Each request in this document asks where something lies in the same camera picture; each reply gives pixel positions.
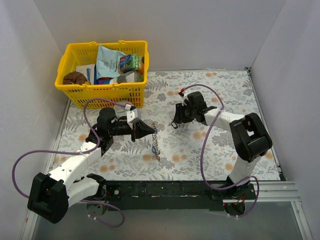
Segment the small black carabiner clip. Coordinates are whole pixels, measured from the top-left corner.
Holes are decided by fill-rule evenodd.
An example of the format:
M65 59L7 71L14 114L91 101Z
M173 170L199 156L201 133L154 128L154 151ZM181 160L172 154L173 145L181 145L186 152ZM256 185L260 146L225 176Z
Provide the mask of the small black carabiner clip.
M174 128L174 129L177 129L178 128L178 125L175 123L175 122L171 122L171 126Z

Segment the silver disc keyring organiser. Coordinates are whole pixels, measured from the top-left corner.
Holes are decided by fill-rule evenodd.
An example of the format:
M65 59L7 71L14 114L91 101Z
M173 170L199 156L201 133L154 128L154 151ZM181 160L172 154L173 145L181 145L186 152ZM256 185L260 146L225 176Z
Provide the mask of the silver disc keyring organiser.
M161 151L158 144L158 131L156 128L155 128L155 132L151 136L152 136L152 147L155 147L156 149L154 156L155 156L155 159L159 162L161 159L160 158Z

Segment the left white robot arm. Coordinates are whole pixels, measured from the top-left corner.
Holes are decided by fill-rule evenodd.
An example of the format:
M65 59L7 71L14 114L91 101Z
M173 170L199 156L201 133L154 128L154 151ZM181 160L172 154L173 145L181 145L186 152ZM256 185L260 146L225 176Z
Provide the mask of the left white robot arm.
M137 109L127 110L121 117L116 116L113 108L101 109L96 124L75 155L49 173L38 173L33 178L27 208L56 224L77 202L86 198L106 199L109 191L102 176L90 173L78 179L80 174L109 150L115 136L129 135L134 142L155 132L141 120Z

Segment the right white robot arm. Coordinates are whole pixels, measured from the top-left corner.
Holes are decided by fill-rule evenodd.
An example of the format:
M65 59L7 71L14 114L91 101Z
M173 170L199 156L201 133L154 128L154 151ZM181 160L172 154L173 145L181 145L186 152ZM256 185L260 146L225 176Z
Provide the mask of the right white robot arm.
M205 178L202 165L200 173L204 183L212 190L226 191L230 198L239 198L245 192L243 185L252 178L251 174L256 164L273 146L261 118L256 113L241 115L223 111L215 106L207 106L199 91L187 93L182 89L179 95L182 97L182 102L175 106L175 116L171 125L177 129L178 124L197 121L209 126L200 152L201 164L211 129L216 127L231 134L237 159L225 185L220 187L210 185Z

